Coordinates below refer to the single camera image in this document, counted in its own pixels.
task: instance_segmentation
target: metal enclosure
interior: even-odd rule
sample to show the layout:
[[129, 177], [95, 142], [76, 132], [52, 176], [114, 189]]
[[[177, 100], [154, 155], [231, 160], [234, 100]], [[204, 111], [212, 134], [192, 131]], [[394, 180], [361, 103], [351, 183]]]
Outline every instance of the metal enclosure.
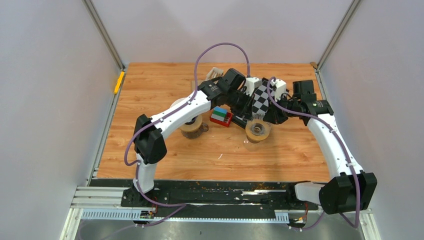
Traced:
[[[220, 42], [255, 63], [318, 62], [352, 0], [93, 0], [122, 61], [194, 62]], [[244, 62], [219, 47], [204, 62]]]
[[118, 69], [82, 1], [2, 1], [0, 32], [0, 239], [56, 240]]
[[424, 2], [362, 1], [321, 69], [345, 141], [378, 185], [382, 239], [422, 239]]

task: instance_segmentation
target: brown tape roll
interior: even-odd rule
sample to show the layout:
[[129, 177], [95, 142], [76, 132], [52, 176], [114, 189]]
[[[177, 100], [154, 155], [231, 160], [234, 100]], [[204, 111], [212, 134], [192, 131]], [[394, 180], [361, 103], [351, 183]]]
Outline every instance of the brown tape roll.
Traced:
[[271, 124], [262, 119], [253, 119], [247, 122], [245, 130], [249, 141], [258, 143], [268, 138]]
[[200, 128], [200, 126], [202, 125], [202, 120], [203, 120], [202, 115], [199, 115], [197, 116], [193, 124], [190, 124], [190, 125], [183, 124], [182, 126], [179, 127], [179, 129], [181, 129], [182, 131], [186, 133], [194, 132]]

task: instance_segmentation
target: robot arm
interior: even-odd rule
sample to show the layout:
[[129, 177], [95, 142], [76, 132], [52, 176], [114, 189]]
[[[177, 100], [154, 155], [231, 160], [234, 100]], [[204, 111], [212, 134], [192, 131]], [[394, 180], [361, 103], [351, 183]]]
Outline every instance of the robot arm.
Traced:
[[[245, 81], [246, 87], [238, 89], [243, 81]], [[215, 106], [224, 104], [230, 106], [232, 113], [236, 117], [239, 116], [241, 119], [248, 118], [249, 109], [250, 111], [252, 109], [253, 91], [260, 85], [259, 82], [259, 78], [251, 77], [246, 79], [241, 73], [231, 68], [224, 76], [204, 81], [199, 85], [195, 99], [170, 117], [161, 120], [162, 116], [187, 102], [190, 96], [151, 118], [147, 118], [146, 115], [138, 117], [134, 132], [137, 132], [152, 121], [161, 120], [142, 132], [134, 141], [136, 156], [140, 160], [141, 165], [136, 179], [140, 181], [142, 191], [146, 193], [153, 189], [157, 163], [167, 153], [165, 139], [173, 131], [181, 125], [190, 122], [196, 116], [209, 111]], [[290, 99], [287, 99], [287, 96], [284, 95], [286, 93], [286, 83], [284, 81], [276, 80], [271, 84], [274, 86], [274, 97], [279, 105], [296, 112], [317, 116], [337, 130], [333, 110], [326, 100], [317, 100], [312, 80], [294, 82], [294, 93]], [[282, 112], [270, 104], [264, 121], [267, 121], [267, 118], [270, 123], [281, 124], [289, 117], [298, 116]], [[292, 192], [291, 195], [293, 195], [295, 200], [309, 201], [321, 205], [327, 214], [354, 211], [356, 205], [355, 184], [339, 143], [333, 134], [318, 120], [308, 117], [300, 117], [300, 119], [303, 120], [304, 124], [315, 136], [327, 162], [332, 179], [324, 185], [312, 182], [295, 183], [293, 184], [293, 189], [289, 192]], [[336, 133], [344, 143], [340, 132]], [[351, 157], [350, 160], [355, 174], [358, 176], [361, 192], [360, 209], [363, 210], [370, 203], [377, 185], [377, 179], [373, 173], [365, 173], [349, 149], [347, 151]]]

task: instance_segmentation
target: wooden table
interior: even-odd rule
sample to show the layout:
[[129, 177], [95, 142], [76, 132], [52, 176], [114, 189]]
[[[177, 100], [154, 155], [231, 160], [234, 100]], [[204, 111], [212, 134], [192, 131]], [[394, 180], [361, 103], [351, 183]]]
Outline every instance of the wooden table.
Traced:
[[[242, 63], [202, 63], [198, 78], [204, 79], [212, 67], [226, 71], [235, 68], [246, 74]], [[98, 178], [133, 178], [135, 167], [124, 164], [124, 151], [134, 132], [138, 116], [152, 116], [168, 109], [179, 98], [188, 96], [193, 80], [193, 63], [131, 63], [129, 65], [116, 112], [99, 165]], [[315, 81], [315, 92], [321, 98], [314, 70], [310, 64], [252, 64], [254, 77], [276, 76], [287, 83]], [[312, 133], [298, 118], [273, 125], [263, 148], [251, 152], [243, 144], [244, 129], [234, 123], [224, 127], [203, 122], [209, 131], [197, 139], [187, 139], [179, 130], [165, 141], [168, 153], [156, 170], [155, 178], [173, 180], [228, 181], [319, 181], [329, 180], [328, 168]], [[135, 159], [131, 147], [128, 160]]]

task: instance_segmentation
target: yellow object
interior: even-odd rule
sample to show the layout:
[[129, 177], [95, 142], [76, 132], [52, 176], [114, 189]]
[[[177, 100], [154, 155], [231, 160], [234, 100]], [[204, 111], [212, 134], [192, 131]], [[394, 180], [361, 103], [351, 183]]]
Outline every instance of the yellow object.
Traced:
[[118, 81], [116, 82], [115, 91], [113, 92], [114, 94], [117, 94], [118, 93], [119, 87], [121, 86], [121, 83], [122, 83], [122, 79], [124, 78], [124, 74], [125, 74], [124, 71], [121, 71], [120, 72]]

